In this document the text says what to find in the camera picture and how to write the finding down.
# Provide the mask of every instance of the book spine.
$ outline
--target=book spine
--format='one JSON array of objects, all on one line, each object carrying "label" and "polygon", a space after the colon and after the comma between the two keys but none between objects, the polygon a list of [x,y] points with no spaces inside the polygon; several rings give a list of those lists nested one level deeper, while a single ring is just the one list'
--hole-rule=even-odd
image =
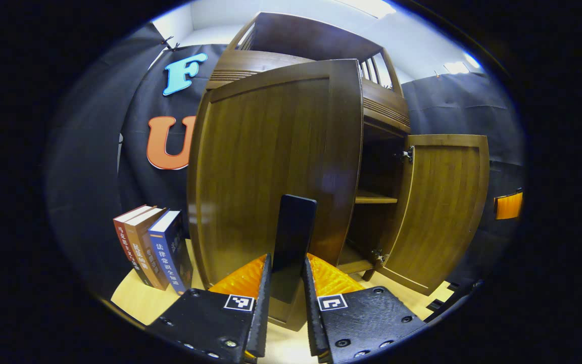
[{"label": "book spine", "polygon": [[142,271],[144,272],[149,282],[152,284],[152,287],[164,291],[166,288],[160,283],[154,270],[152,270],[149,258],[145,252],[145,249],[143,248],[143,244],[140,241],[139,234],[136,231],[136,227],[126,225],[125,231],[127,232],[128,242],[132,251],[134,252],[134,255],[136,256],[136,260],[138,260]]},{"label": "book spine", "polygon": [[125,256],[127,256],[127,260],[131,262],[132,267],[134,270],[136,270],[136,273],[138,274],[138,277],[141,279],[141,281],[152,287],[152,283],[150,283],[148,276],[145,275],[143,269],[141,269],[140,265],[138,265],[138,262],[136,262],[136,257],[134,256],[131,247],[129,247],[129,242],[127,242],[127,231],[125,231],[125,224],[114,220],[114,226],[116,227],[116,233],[118,235],[118,240],[120,241],[120,246],[123,247]]},{"label": "book spine", "polygon": [[178,263],[173,259],[174,252],[171,251],[172,239],[166,238],[167,235],[164,233],[154,233],[150,231],[150,240],[152,241],[152,247],[154,249],[154,254],[159,260],[159,265],[161,270],[164,272],[168,278],[169,283],[174,288],[178,295],[183,295],[187,287],[183,283],[179,272]]}]

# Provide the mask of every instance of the wooden floor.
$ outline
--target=wooden floor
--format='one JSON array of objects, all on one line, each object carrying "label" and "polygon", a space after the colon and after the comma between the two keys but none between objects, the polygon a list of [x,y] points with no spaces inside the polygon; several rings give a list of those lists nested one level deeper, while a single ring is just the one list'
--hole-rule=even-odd
[{"label": "wooden floor", "polygon": [[[187,240],[186,242],[192,260],[192,266],[194,267],[192,287],[203,289],[201,279],[197,272],[197,263],[191,251],[190,241]],[[426,308],[431,302],[435,299],[446,302],[453,294],[453,291],[448,290],[449,284],[447,282],[443,282],[432,294],[425,296],[395,283],[381,274],[374,274],[369,282],[363,281],[361,272],[350,274],[350,277],[365,288],[372,288],[374,286],[388,288],[393,295],[397,296],[421,320],[427,318],[432,313],[430,309]],[[148,287],[140,281],[138,275],[132,269],[116,289],[111,301],[144,325],[149,325],[173,304],[177,298],[178,295],[171,286],[168,286],[166,291]],[[309,353],[307,324],[300,331],[295,332],[268,323],[266,356],[258,359],[257,362],[259,364],[273,364],[274,362],[281,364],[316,364],[317,359]]]}]

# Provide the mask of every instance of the open cabinet door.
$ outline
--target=open cabinet door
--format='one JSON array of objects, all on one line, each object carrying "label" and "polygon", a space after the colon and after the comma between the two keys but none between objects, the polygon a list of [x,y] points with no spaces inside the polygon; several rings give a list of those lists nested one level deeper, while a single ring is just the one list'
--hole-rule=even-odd
[{"label": "open cabinet door", "polygon": [[[357,60],[273,69],[203,96],[187,198],[192,246],[206,288],[258,256],[273,254],[284,194],[317,201],[309,252],[337,264],[354,207],[362,119]],[[291,304],[271,297],[269,316],[300,329],[306,320],[302,295],[297,289]]]},{"label": "open cabinet door", "polygon": [[446,279],[475,235],[487,199],[485,135],[409,135],[392,238],[376,271],[429,295]]}]

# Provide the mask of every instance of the ceiling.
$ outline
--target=ceiling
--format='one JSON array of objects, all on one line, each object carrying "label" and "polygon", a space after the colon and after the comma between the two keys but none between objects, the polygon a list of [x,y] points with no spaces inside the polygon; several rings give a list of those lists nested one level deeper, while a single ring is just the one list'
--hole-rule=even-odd
[{"label": "ceiling", "polygon": [[[366,6],[377,1],[361,0]],[[196,0],[153,22],[165,38],[173,35],[171,46],[228,43],[257,12],[281,12],[330,23],[380,44],[390,53],[401,83],[449,73],[447,63],[463,62],[469,71],[483,72],[445,35],[418,16],[391,7],[395,12],[375,18],[337,0]]]}]

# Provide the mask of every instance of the wooden shelf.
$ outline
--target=wooden shelf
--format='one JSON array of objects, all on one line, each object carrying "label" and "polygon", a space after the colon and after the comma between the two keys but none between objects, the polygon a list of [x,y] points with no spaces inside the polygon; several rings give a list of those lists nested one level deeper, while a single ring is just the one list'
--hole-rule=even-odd
[{"label": "wooden shelf", "polygon": [[358,251],[354,250],[349,244],[343,244],[343,250],[340,253],[338,260],[338,269],[347,274],[354,272],[363,272],[374,268],[374,265],[369,260],[363,258]]},{"label": "wooden shelf", "polygon": [[397,199],[371,193],[370,191],[357,190],[355,203],[397,203]]}]

